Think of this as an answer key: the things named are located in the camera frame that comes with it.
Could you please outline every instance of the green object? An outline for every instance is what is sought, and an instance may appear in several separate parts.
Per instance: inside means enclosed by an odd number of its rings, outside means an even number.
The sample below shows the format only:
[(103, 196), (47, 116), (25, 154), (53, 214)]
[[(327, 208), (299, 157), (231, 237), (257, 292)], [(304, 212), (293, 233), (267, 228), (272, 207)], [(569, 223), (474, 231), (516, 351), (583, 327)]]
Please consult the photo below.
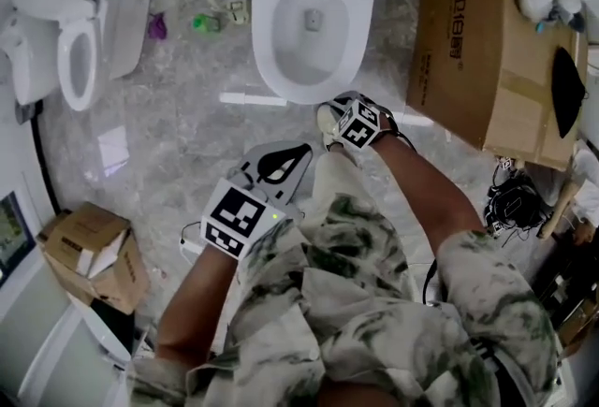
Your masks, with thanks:
[(221, 22), (218, 21), (218, 18), (206, 14), (196, 15), (192, 25), (196, 31), (202, 33), (218, 33), (221, 30)]

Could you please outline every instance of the tiled floor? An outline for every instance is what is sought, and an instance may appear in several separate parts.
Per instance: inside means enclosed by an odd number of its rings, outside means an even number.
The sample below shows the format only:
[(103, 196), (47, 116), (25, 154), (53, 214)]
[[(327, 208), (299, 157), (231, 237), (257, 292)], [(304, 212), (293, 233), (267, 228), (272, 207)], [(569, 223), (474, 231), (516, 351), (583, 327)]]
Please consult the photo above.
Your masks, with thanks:
[[(374, 0), (367, 50), (352, 88), (399, 112), (418, 151), (482, 212), (493, 158), (405, 107), (417, 3)], [(146, 39), (132, 74), (108, 86), (85, 112), (71, 110), (56, 92), (41, 117), (62, 206), (74, 209), (90, 200), (132, 220), (152, 279), (141, 310), (156, 319), (189, 269), (179, 253), (181, 228), (197, 220), (218, 178), (256, 144), (301, 139), (312, 145), (314, 159), (322, 153), (313, 107), (219, 101), (221, 93), (273, 95), (256, 70), (249, 26), (229, 24), (212, 36), (193, 31), (193, 17), (210, 12), (206, 0), (152, 0), (151, 12), (159, 11), (166, 13), (168, 38)], [(373, 153), (359, 162), (380, 209), (401, 234), (421, 286), (432, 261), (422, 228), (382, 162)], [(314, 161), (300, 199), (311, 192), (313, 178)], [(515, 239), (505, 252), (526, 271), (538, 256), (535, 247)]]

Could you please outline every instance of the purple object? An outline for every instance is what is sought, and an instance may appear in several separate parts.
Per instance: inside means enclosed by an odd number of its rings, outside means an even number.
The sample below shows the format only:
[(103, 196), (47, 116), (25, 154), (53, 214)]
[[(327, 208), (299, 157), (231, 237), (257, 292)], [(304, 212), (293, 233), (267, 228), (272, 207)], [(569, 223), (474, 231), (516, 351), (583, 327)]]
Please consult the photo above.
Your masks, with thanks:
[(148, 36), (150, 39), (167, 39), (167, 26), (165, 13), (150, 14), (152, 19), (148, 23)]

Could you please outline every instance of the white shoe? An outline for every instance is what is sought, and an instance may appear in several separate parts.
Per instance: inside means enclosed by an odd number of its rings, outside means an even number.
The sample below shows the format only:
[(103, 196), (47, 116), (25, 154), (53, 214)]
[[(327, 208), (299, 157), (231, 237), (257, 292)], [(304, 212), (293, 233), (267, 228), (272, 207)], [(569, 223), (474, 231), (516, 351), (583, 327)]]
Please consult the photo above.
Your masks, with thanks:
[(328, 151), (332, 144), (341, 144), (335, 136), (335, 126), (337, 125), (338, 119), (334, 115), (333, 108), (328, 104), (321, 104), (316, 111), (316, 124), (318, 129), (322, 133), (322, 142), (325, 145), (325, 149)]

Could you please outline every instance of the large cardboard box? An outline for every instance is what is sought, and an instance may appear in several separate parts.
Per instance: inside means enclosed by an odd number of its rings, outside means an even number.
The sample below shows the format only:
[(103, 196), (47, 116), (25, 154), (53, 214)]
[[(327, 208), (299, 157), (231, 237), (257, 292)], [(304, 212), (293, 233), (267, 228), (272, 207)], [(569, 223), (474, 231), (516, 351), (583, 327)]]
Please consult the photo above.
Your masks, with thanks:
[(150, 285), (129, 222), (94, 204), (61, 213), (37, 240), (59, 283), (87, 305), (99, 298), (130, 314)]
[(420, 0), (407, 103), (479, 150), (564, 170), (577, 126), (561, 139), (551, 68), (566, 48), (586, 80), (584, 36), (537, 33), (516, 0)]

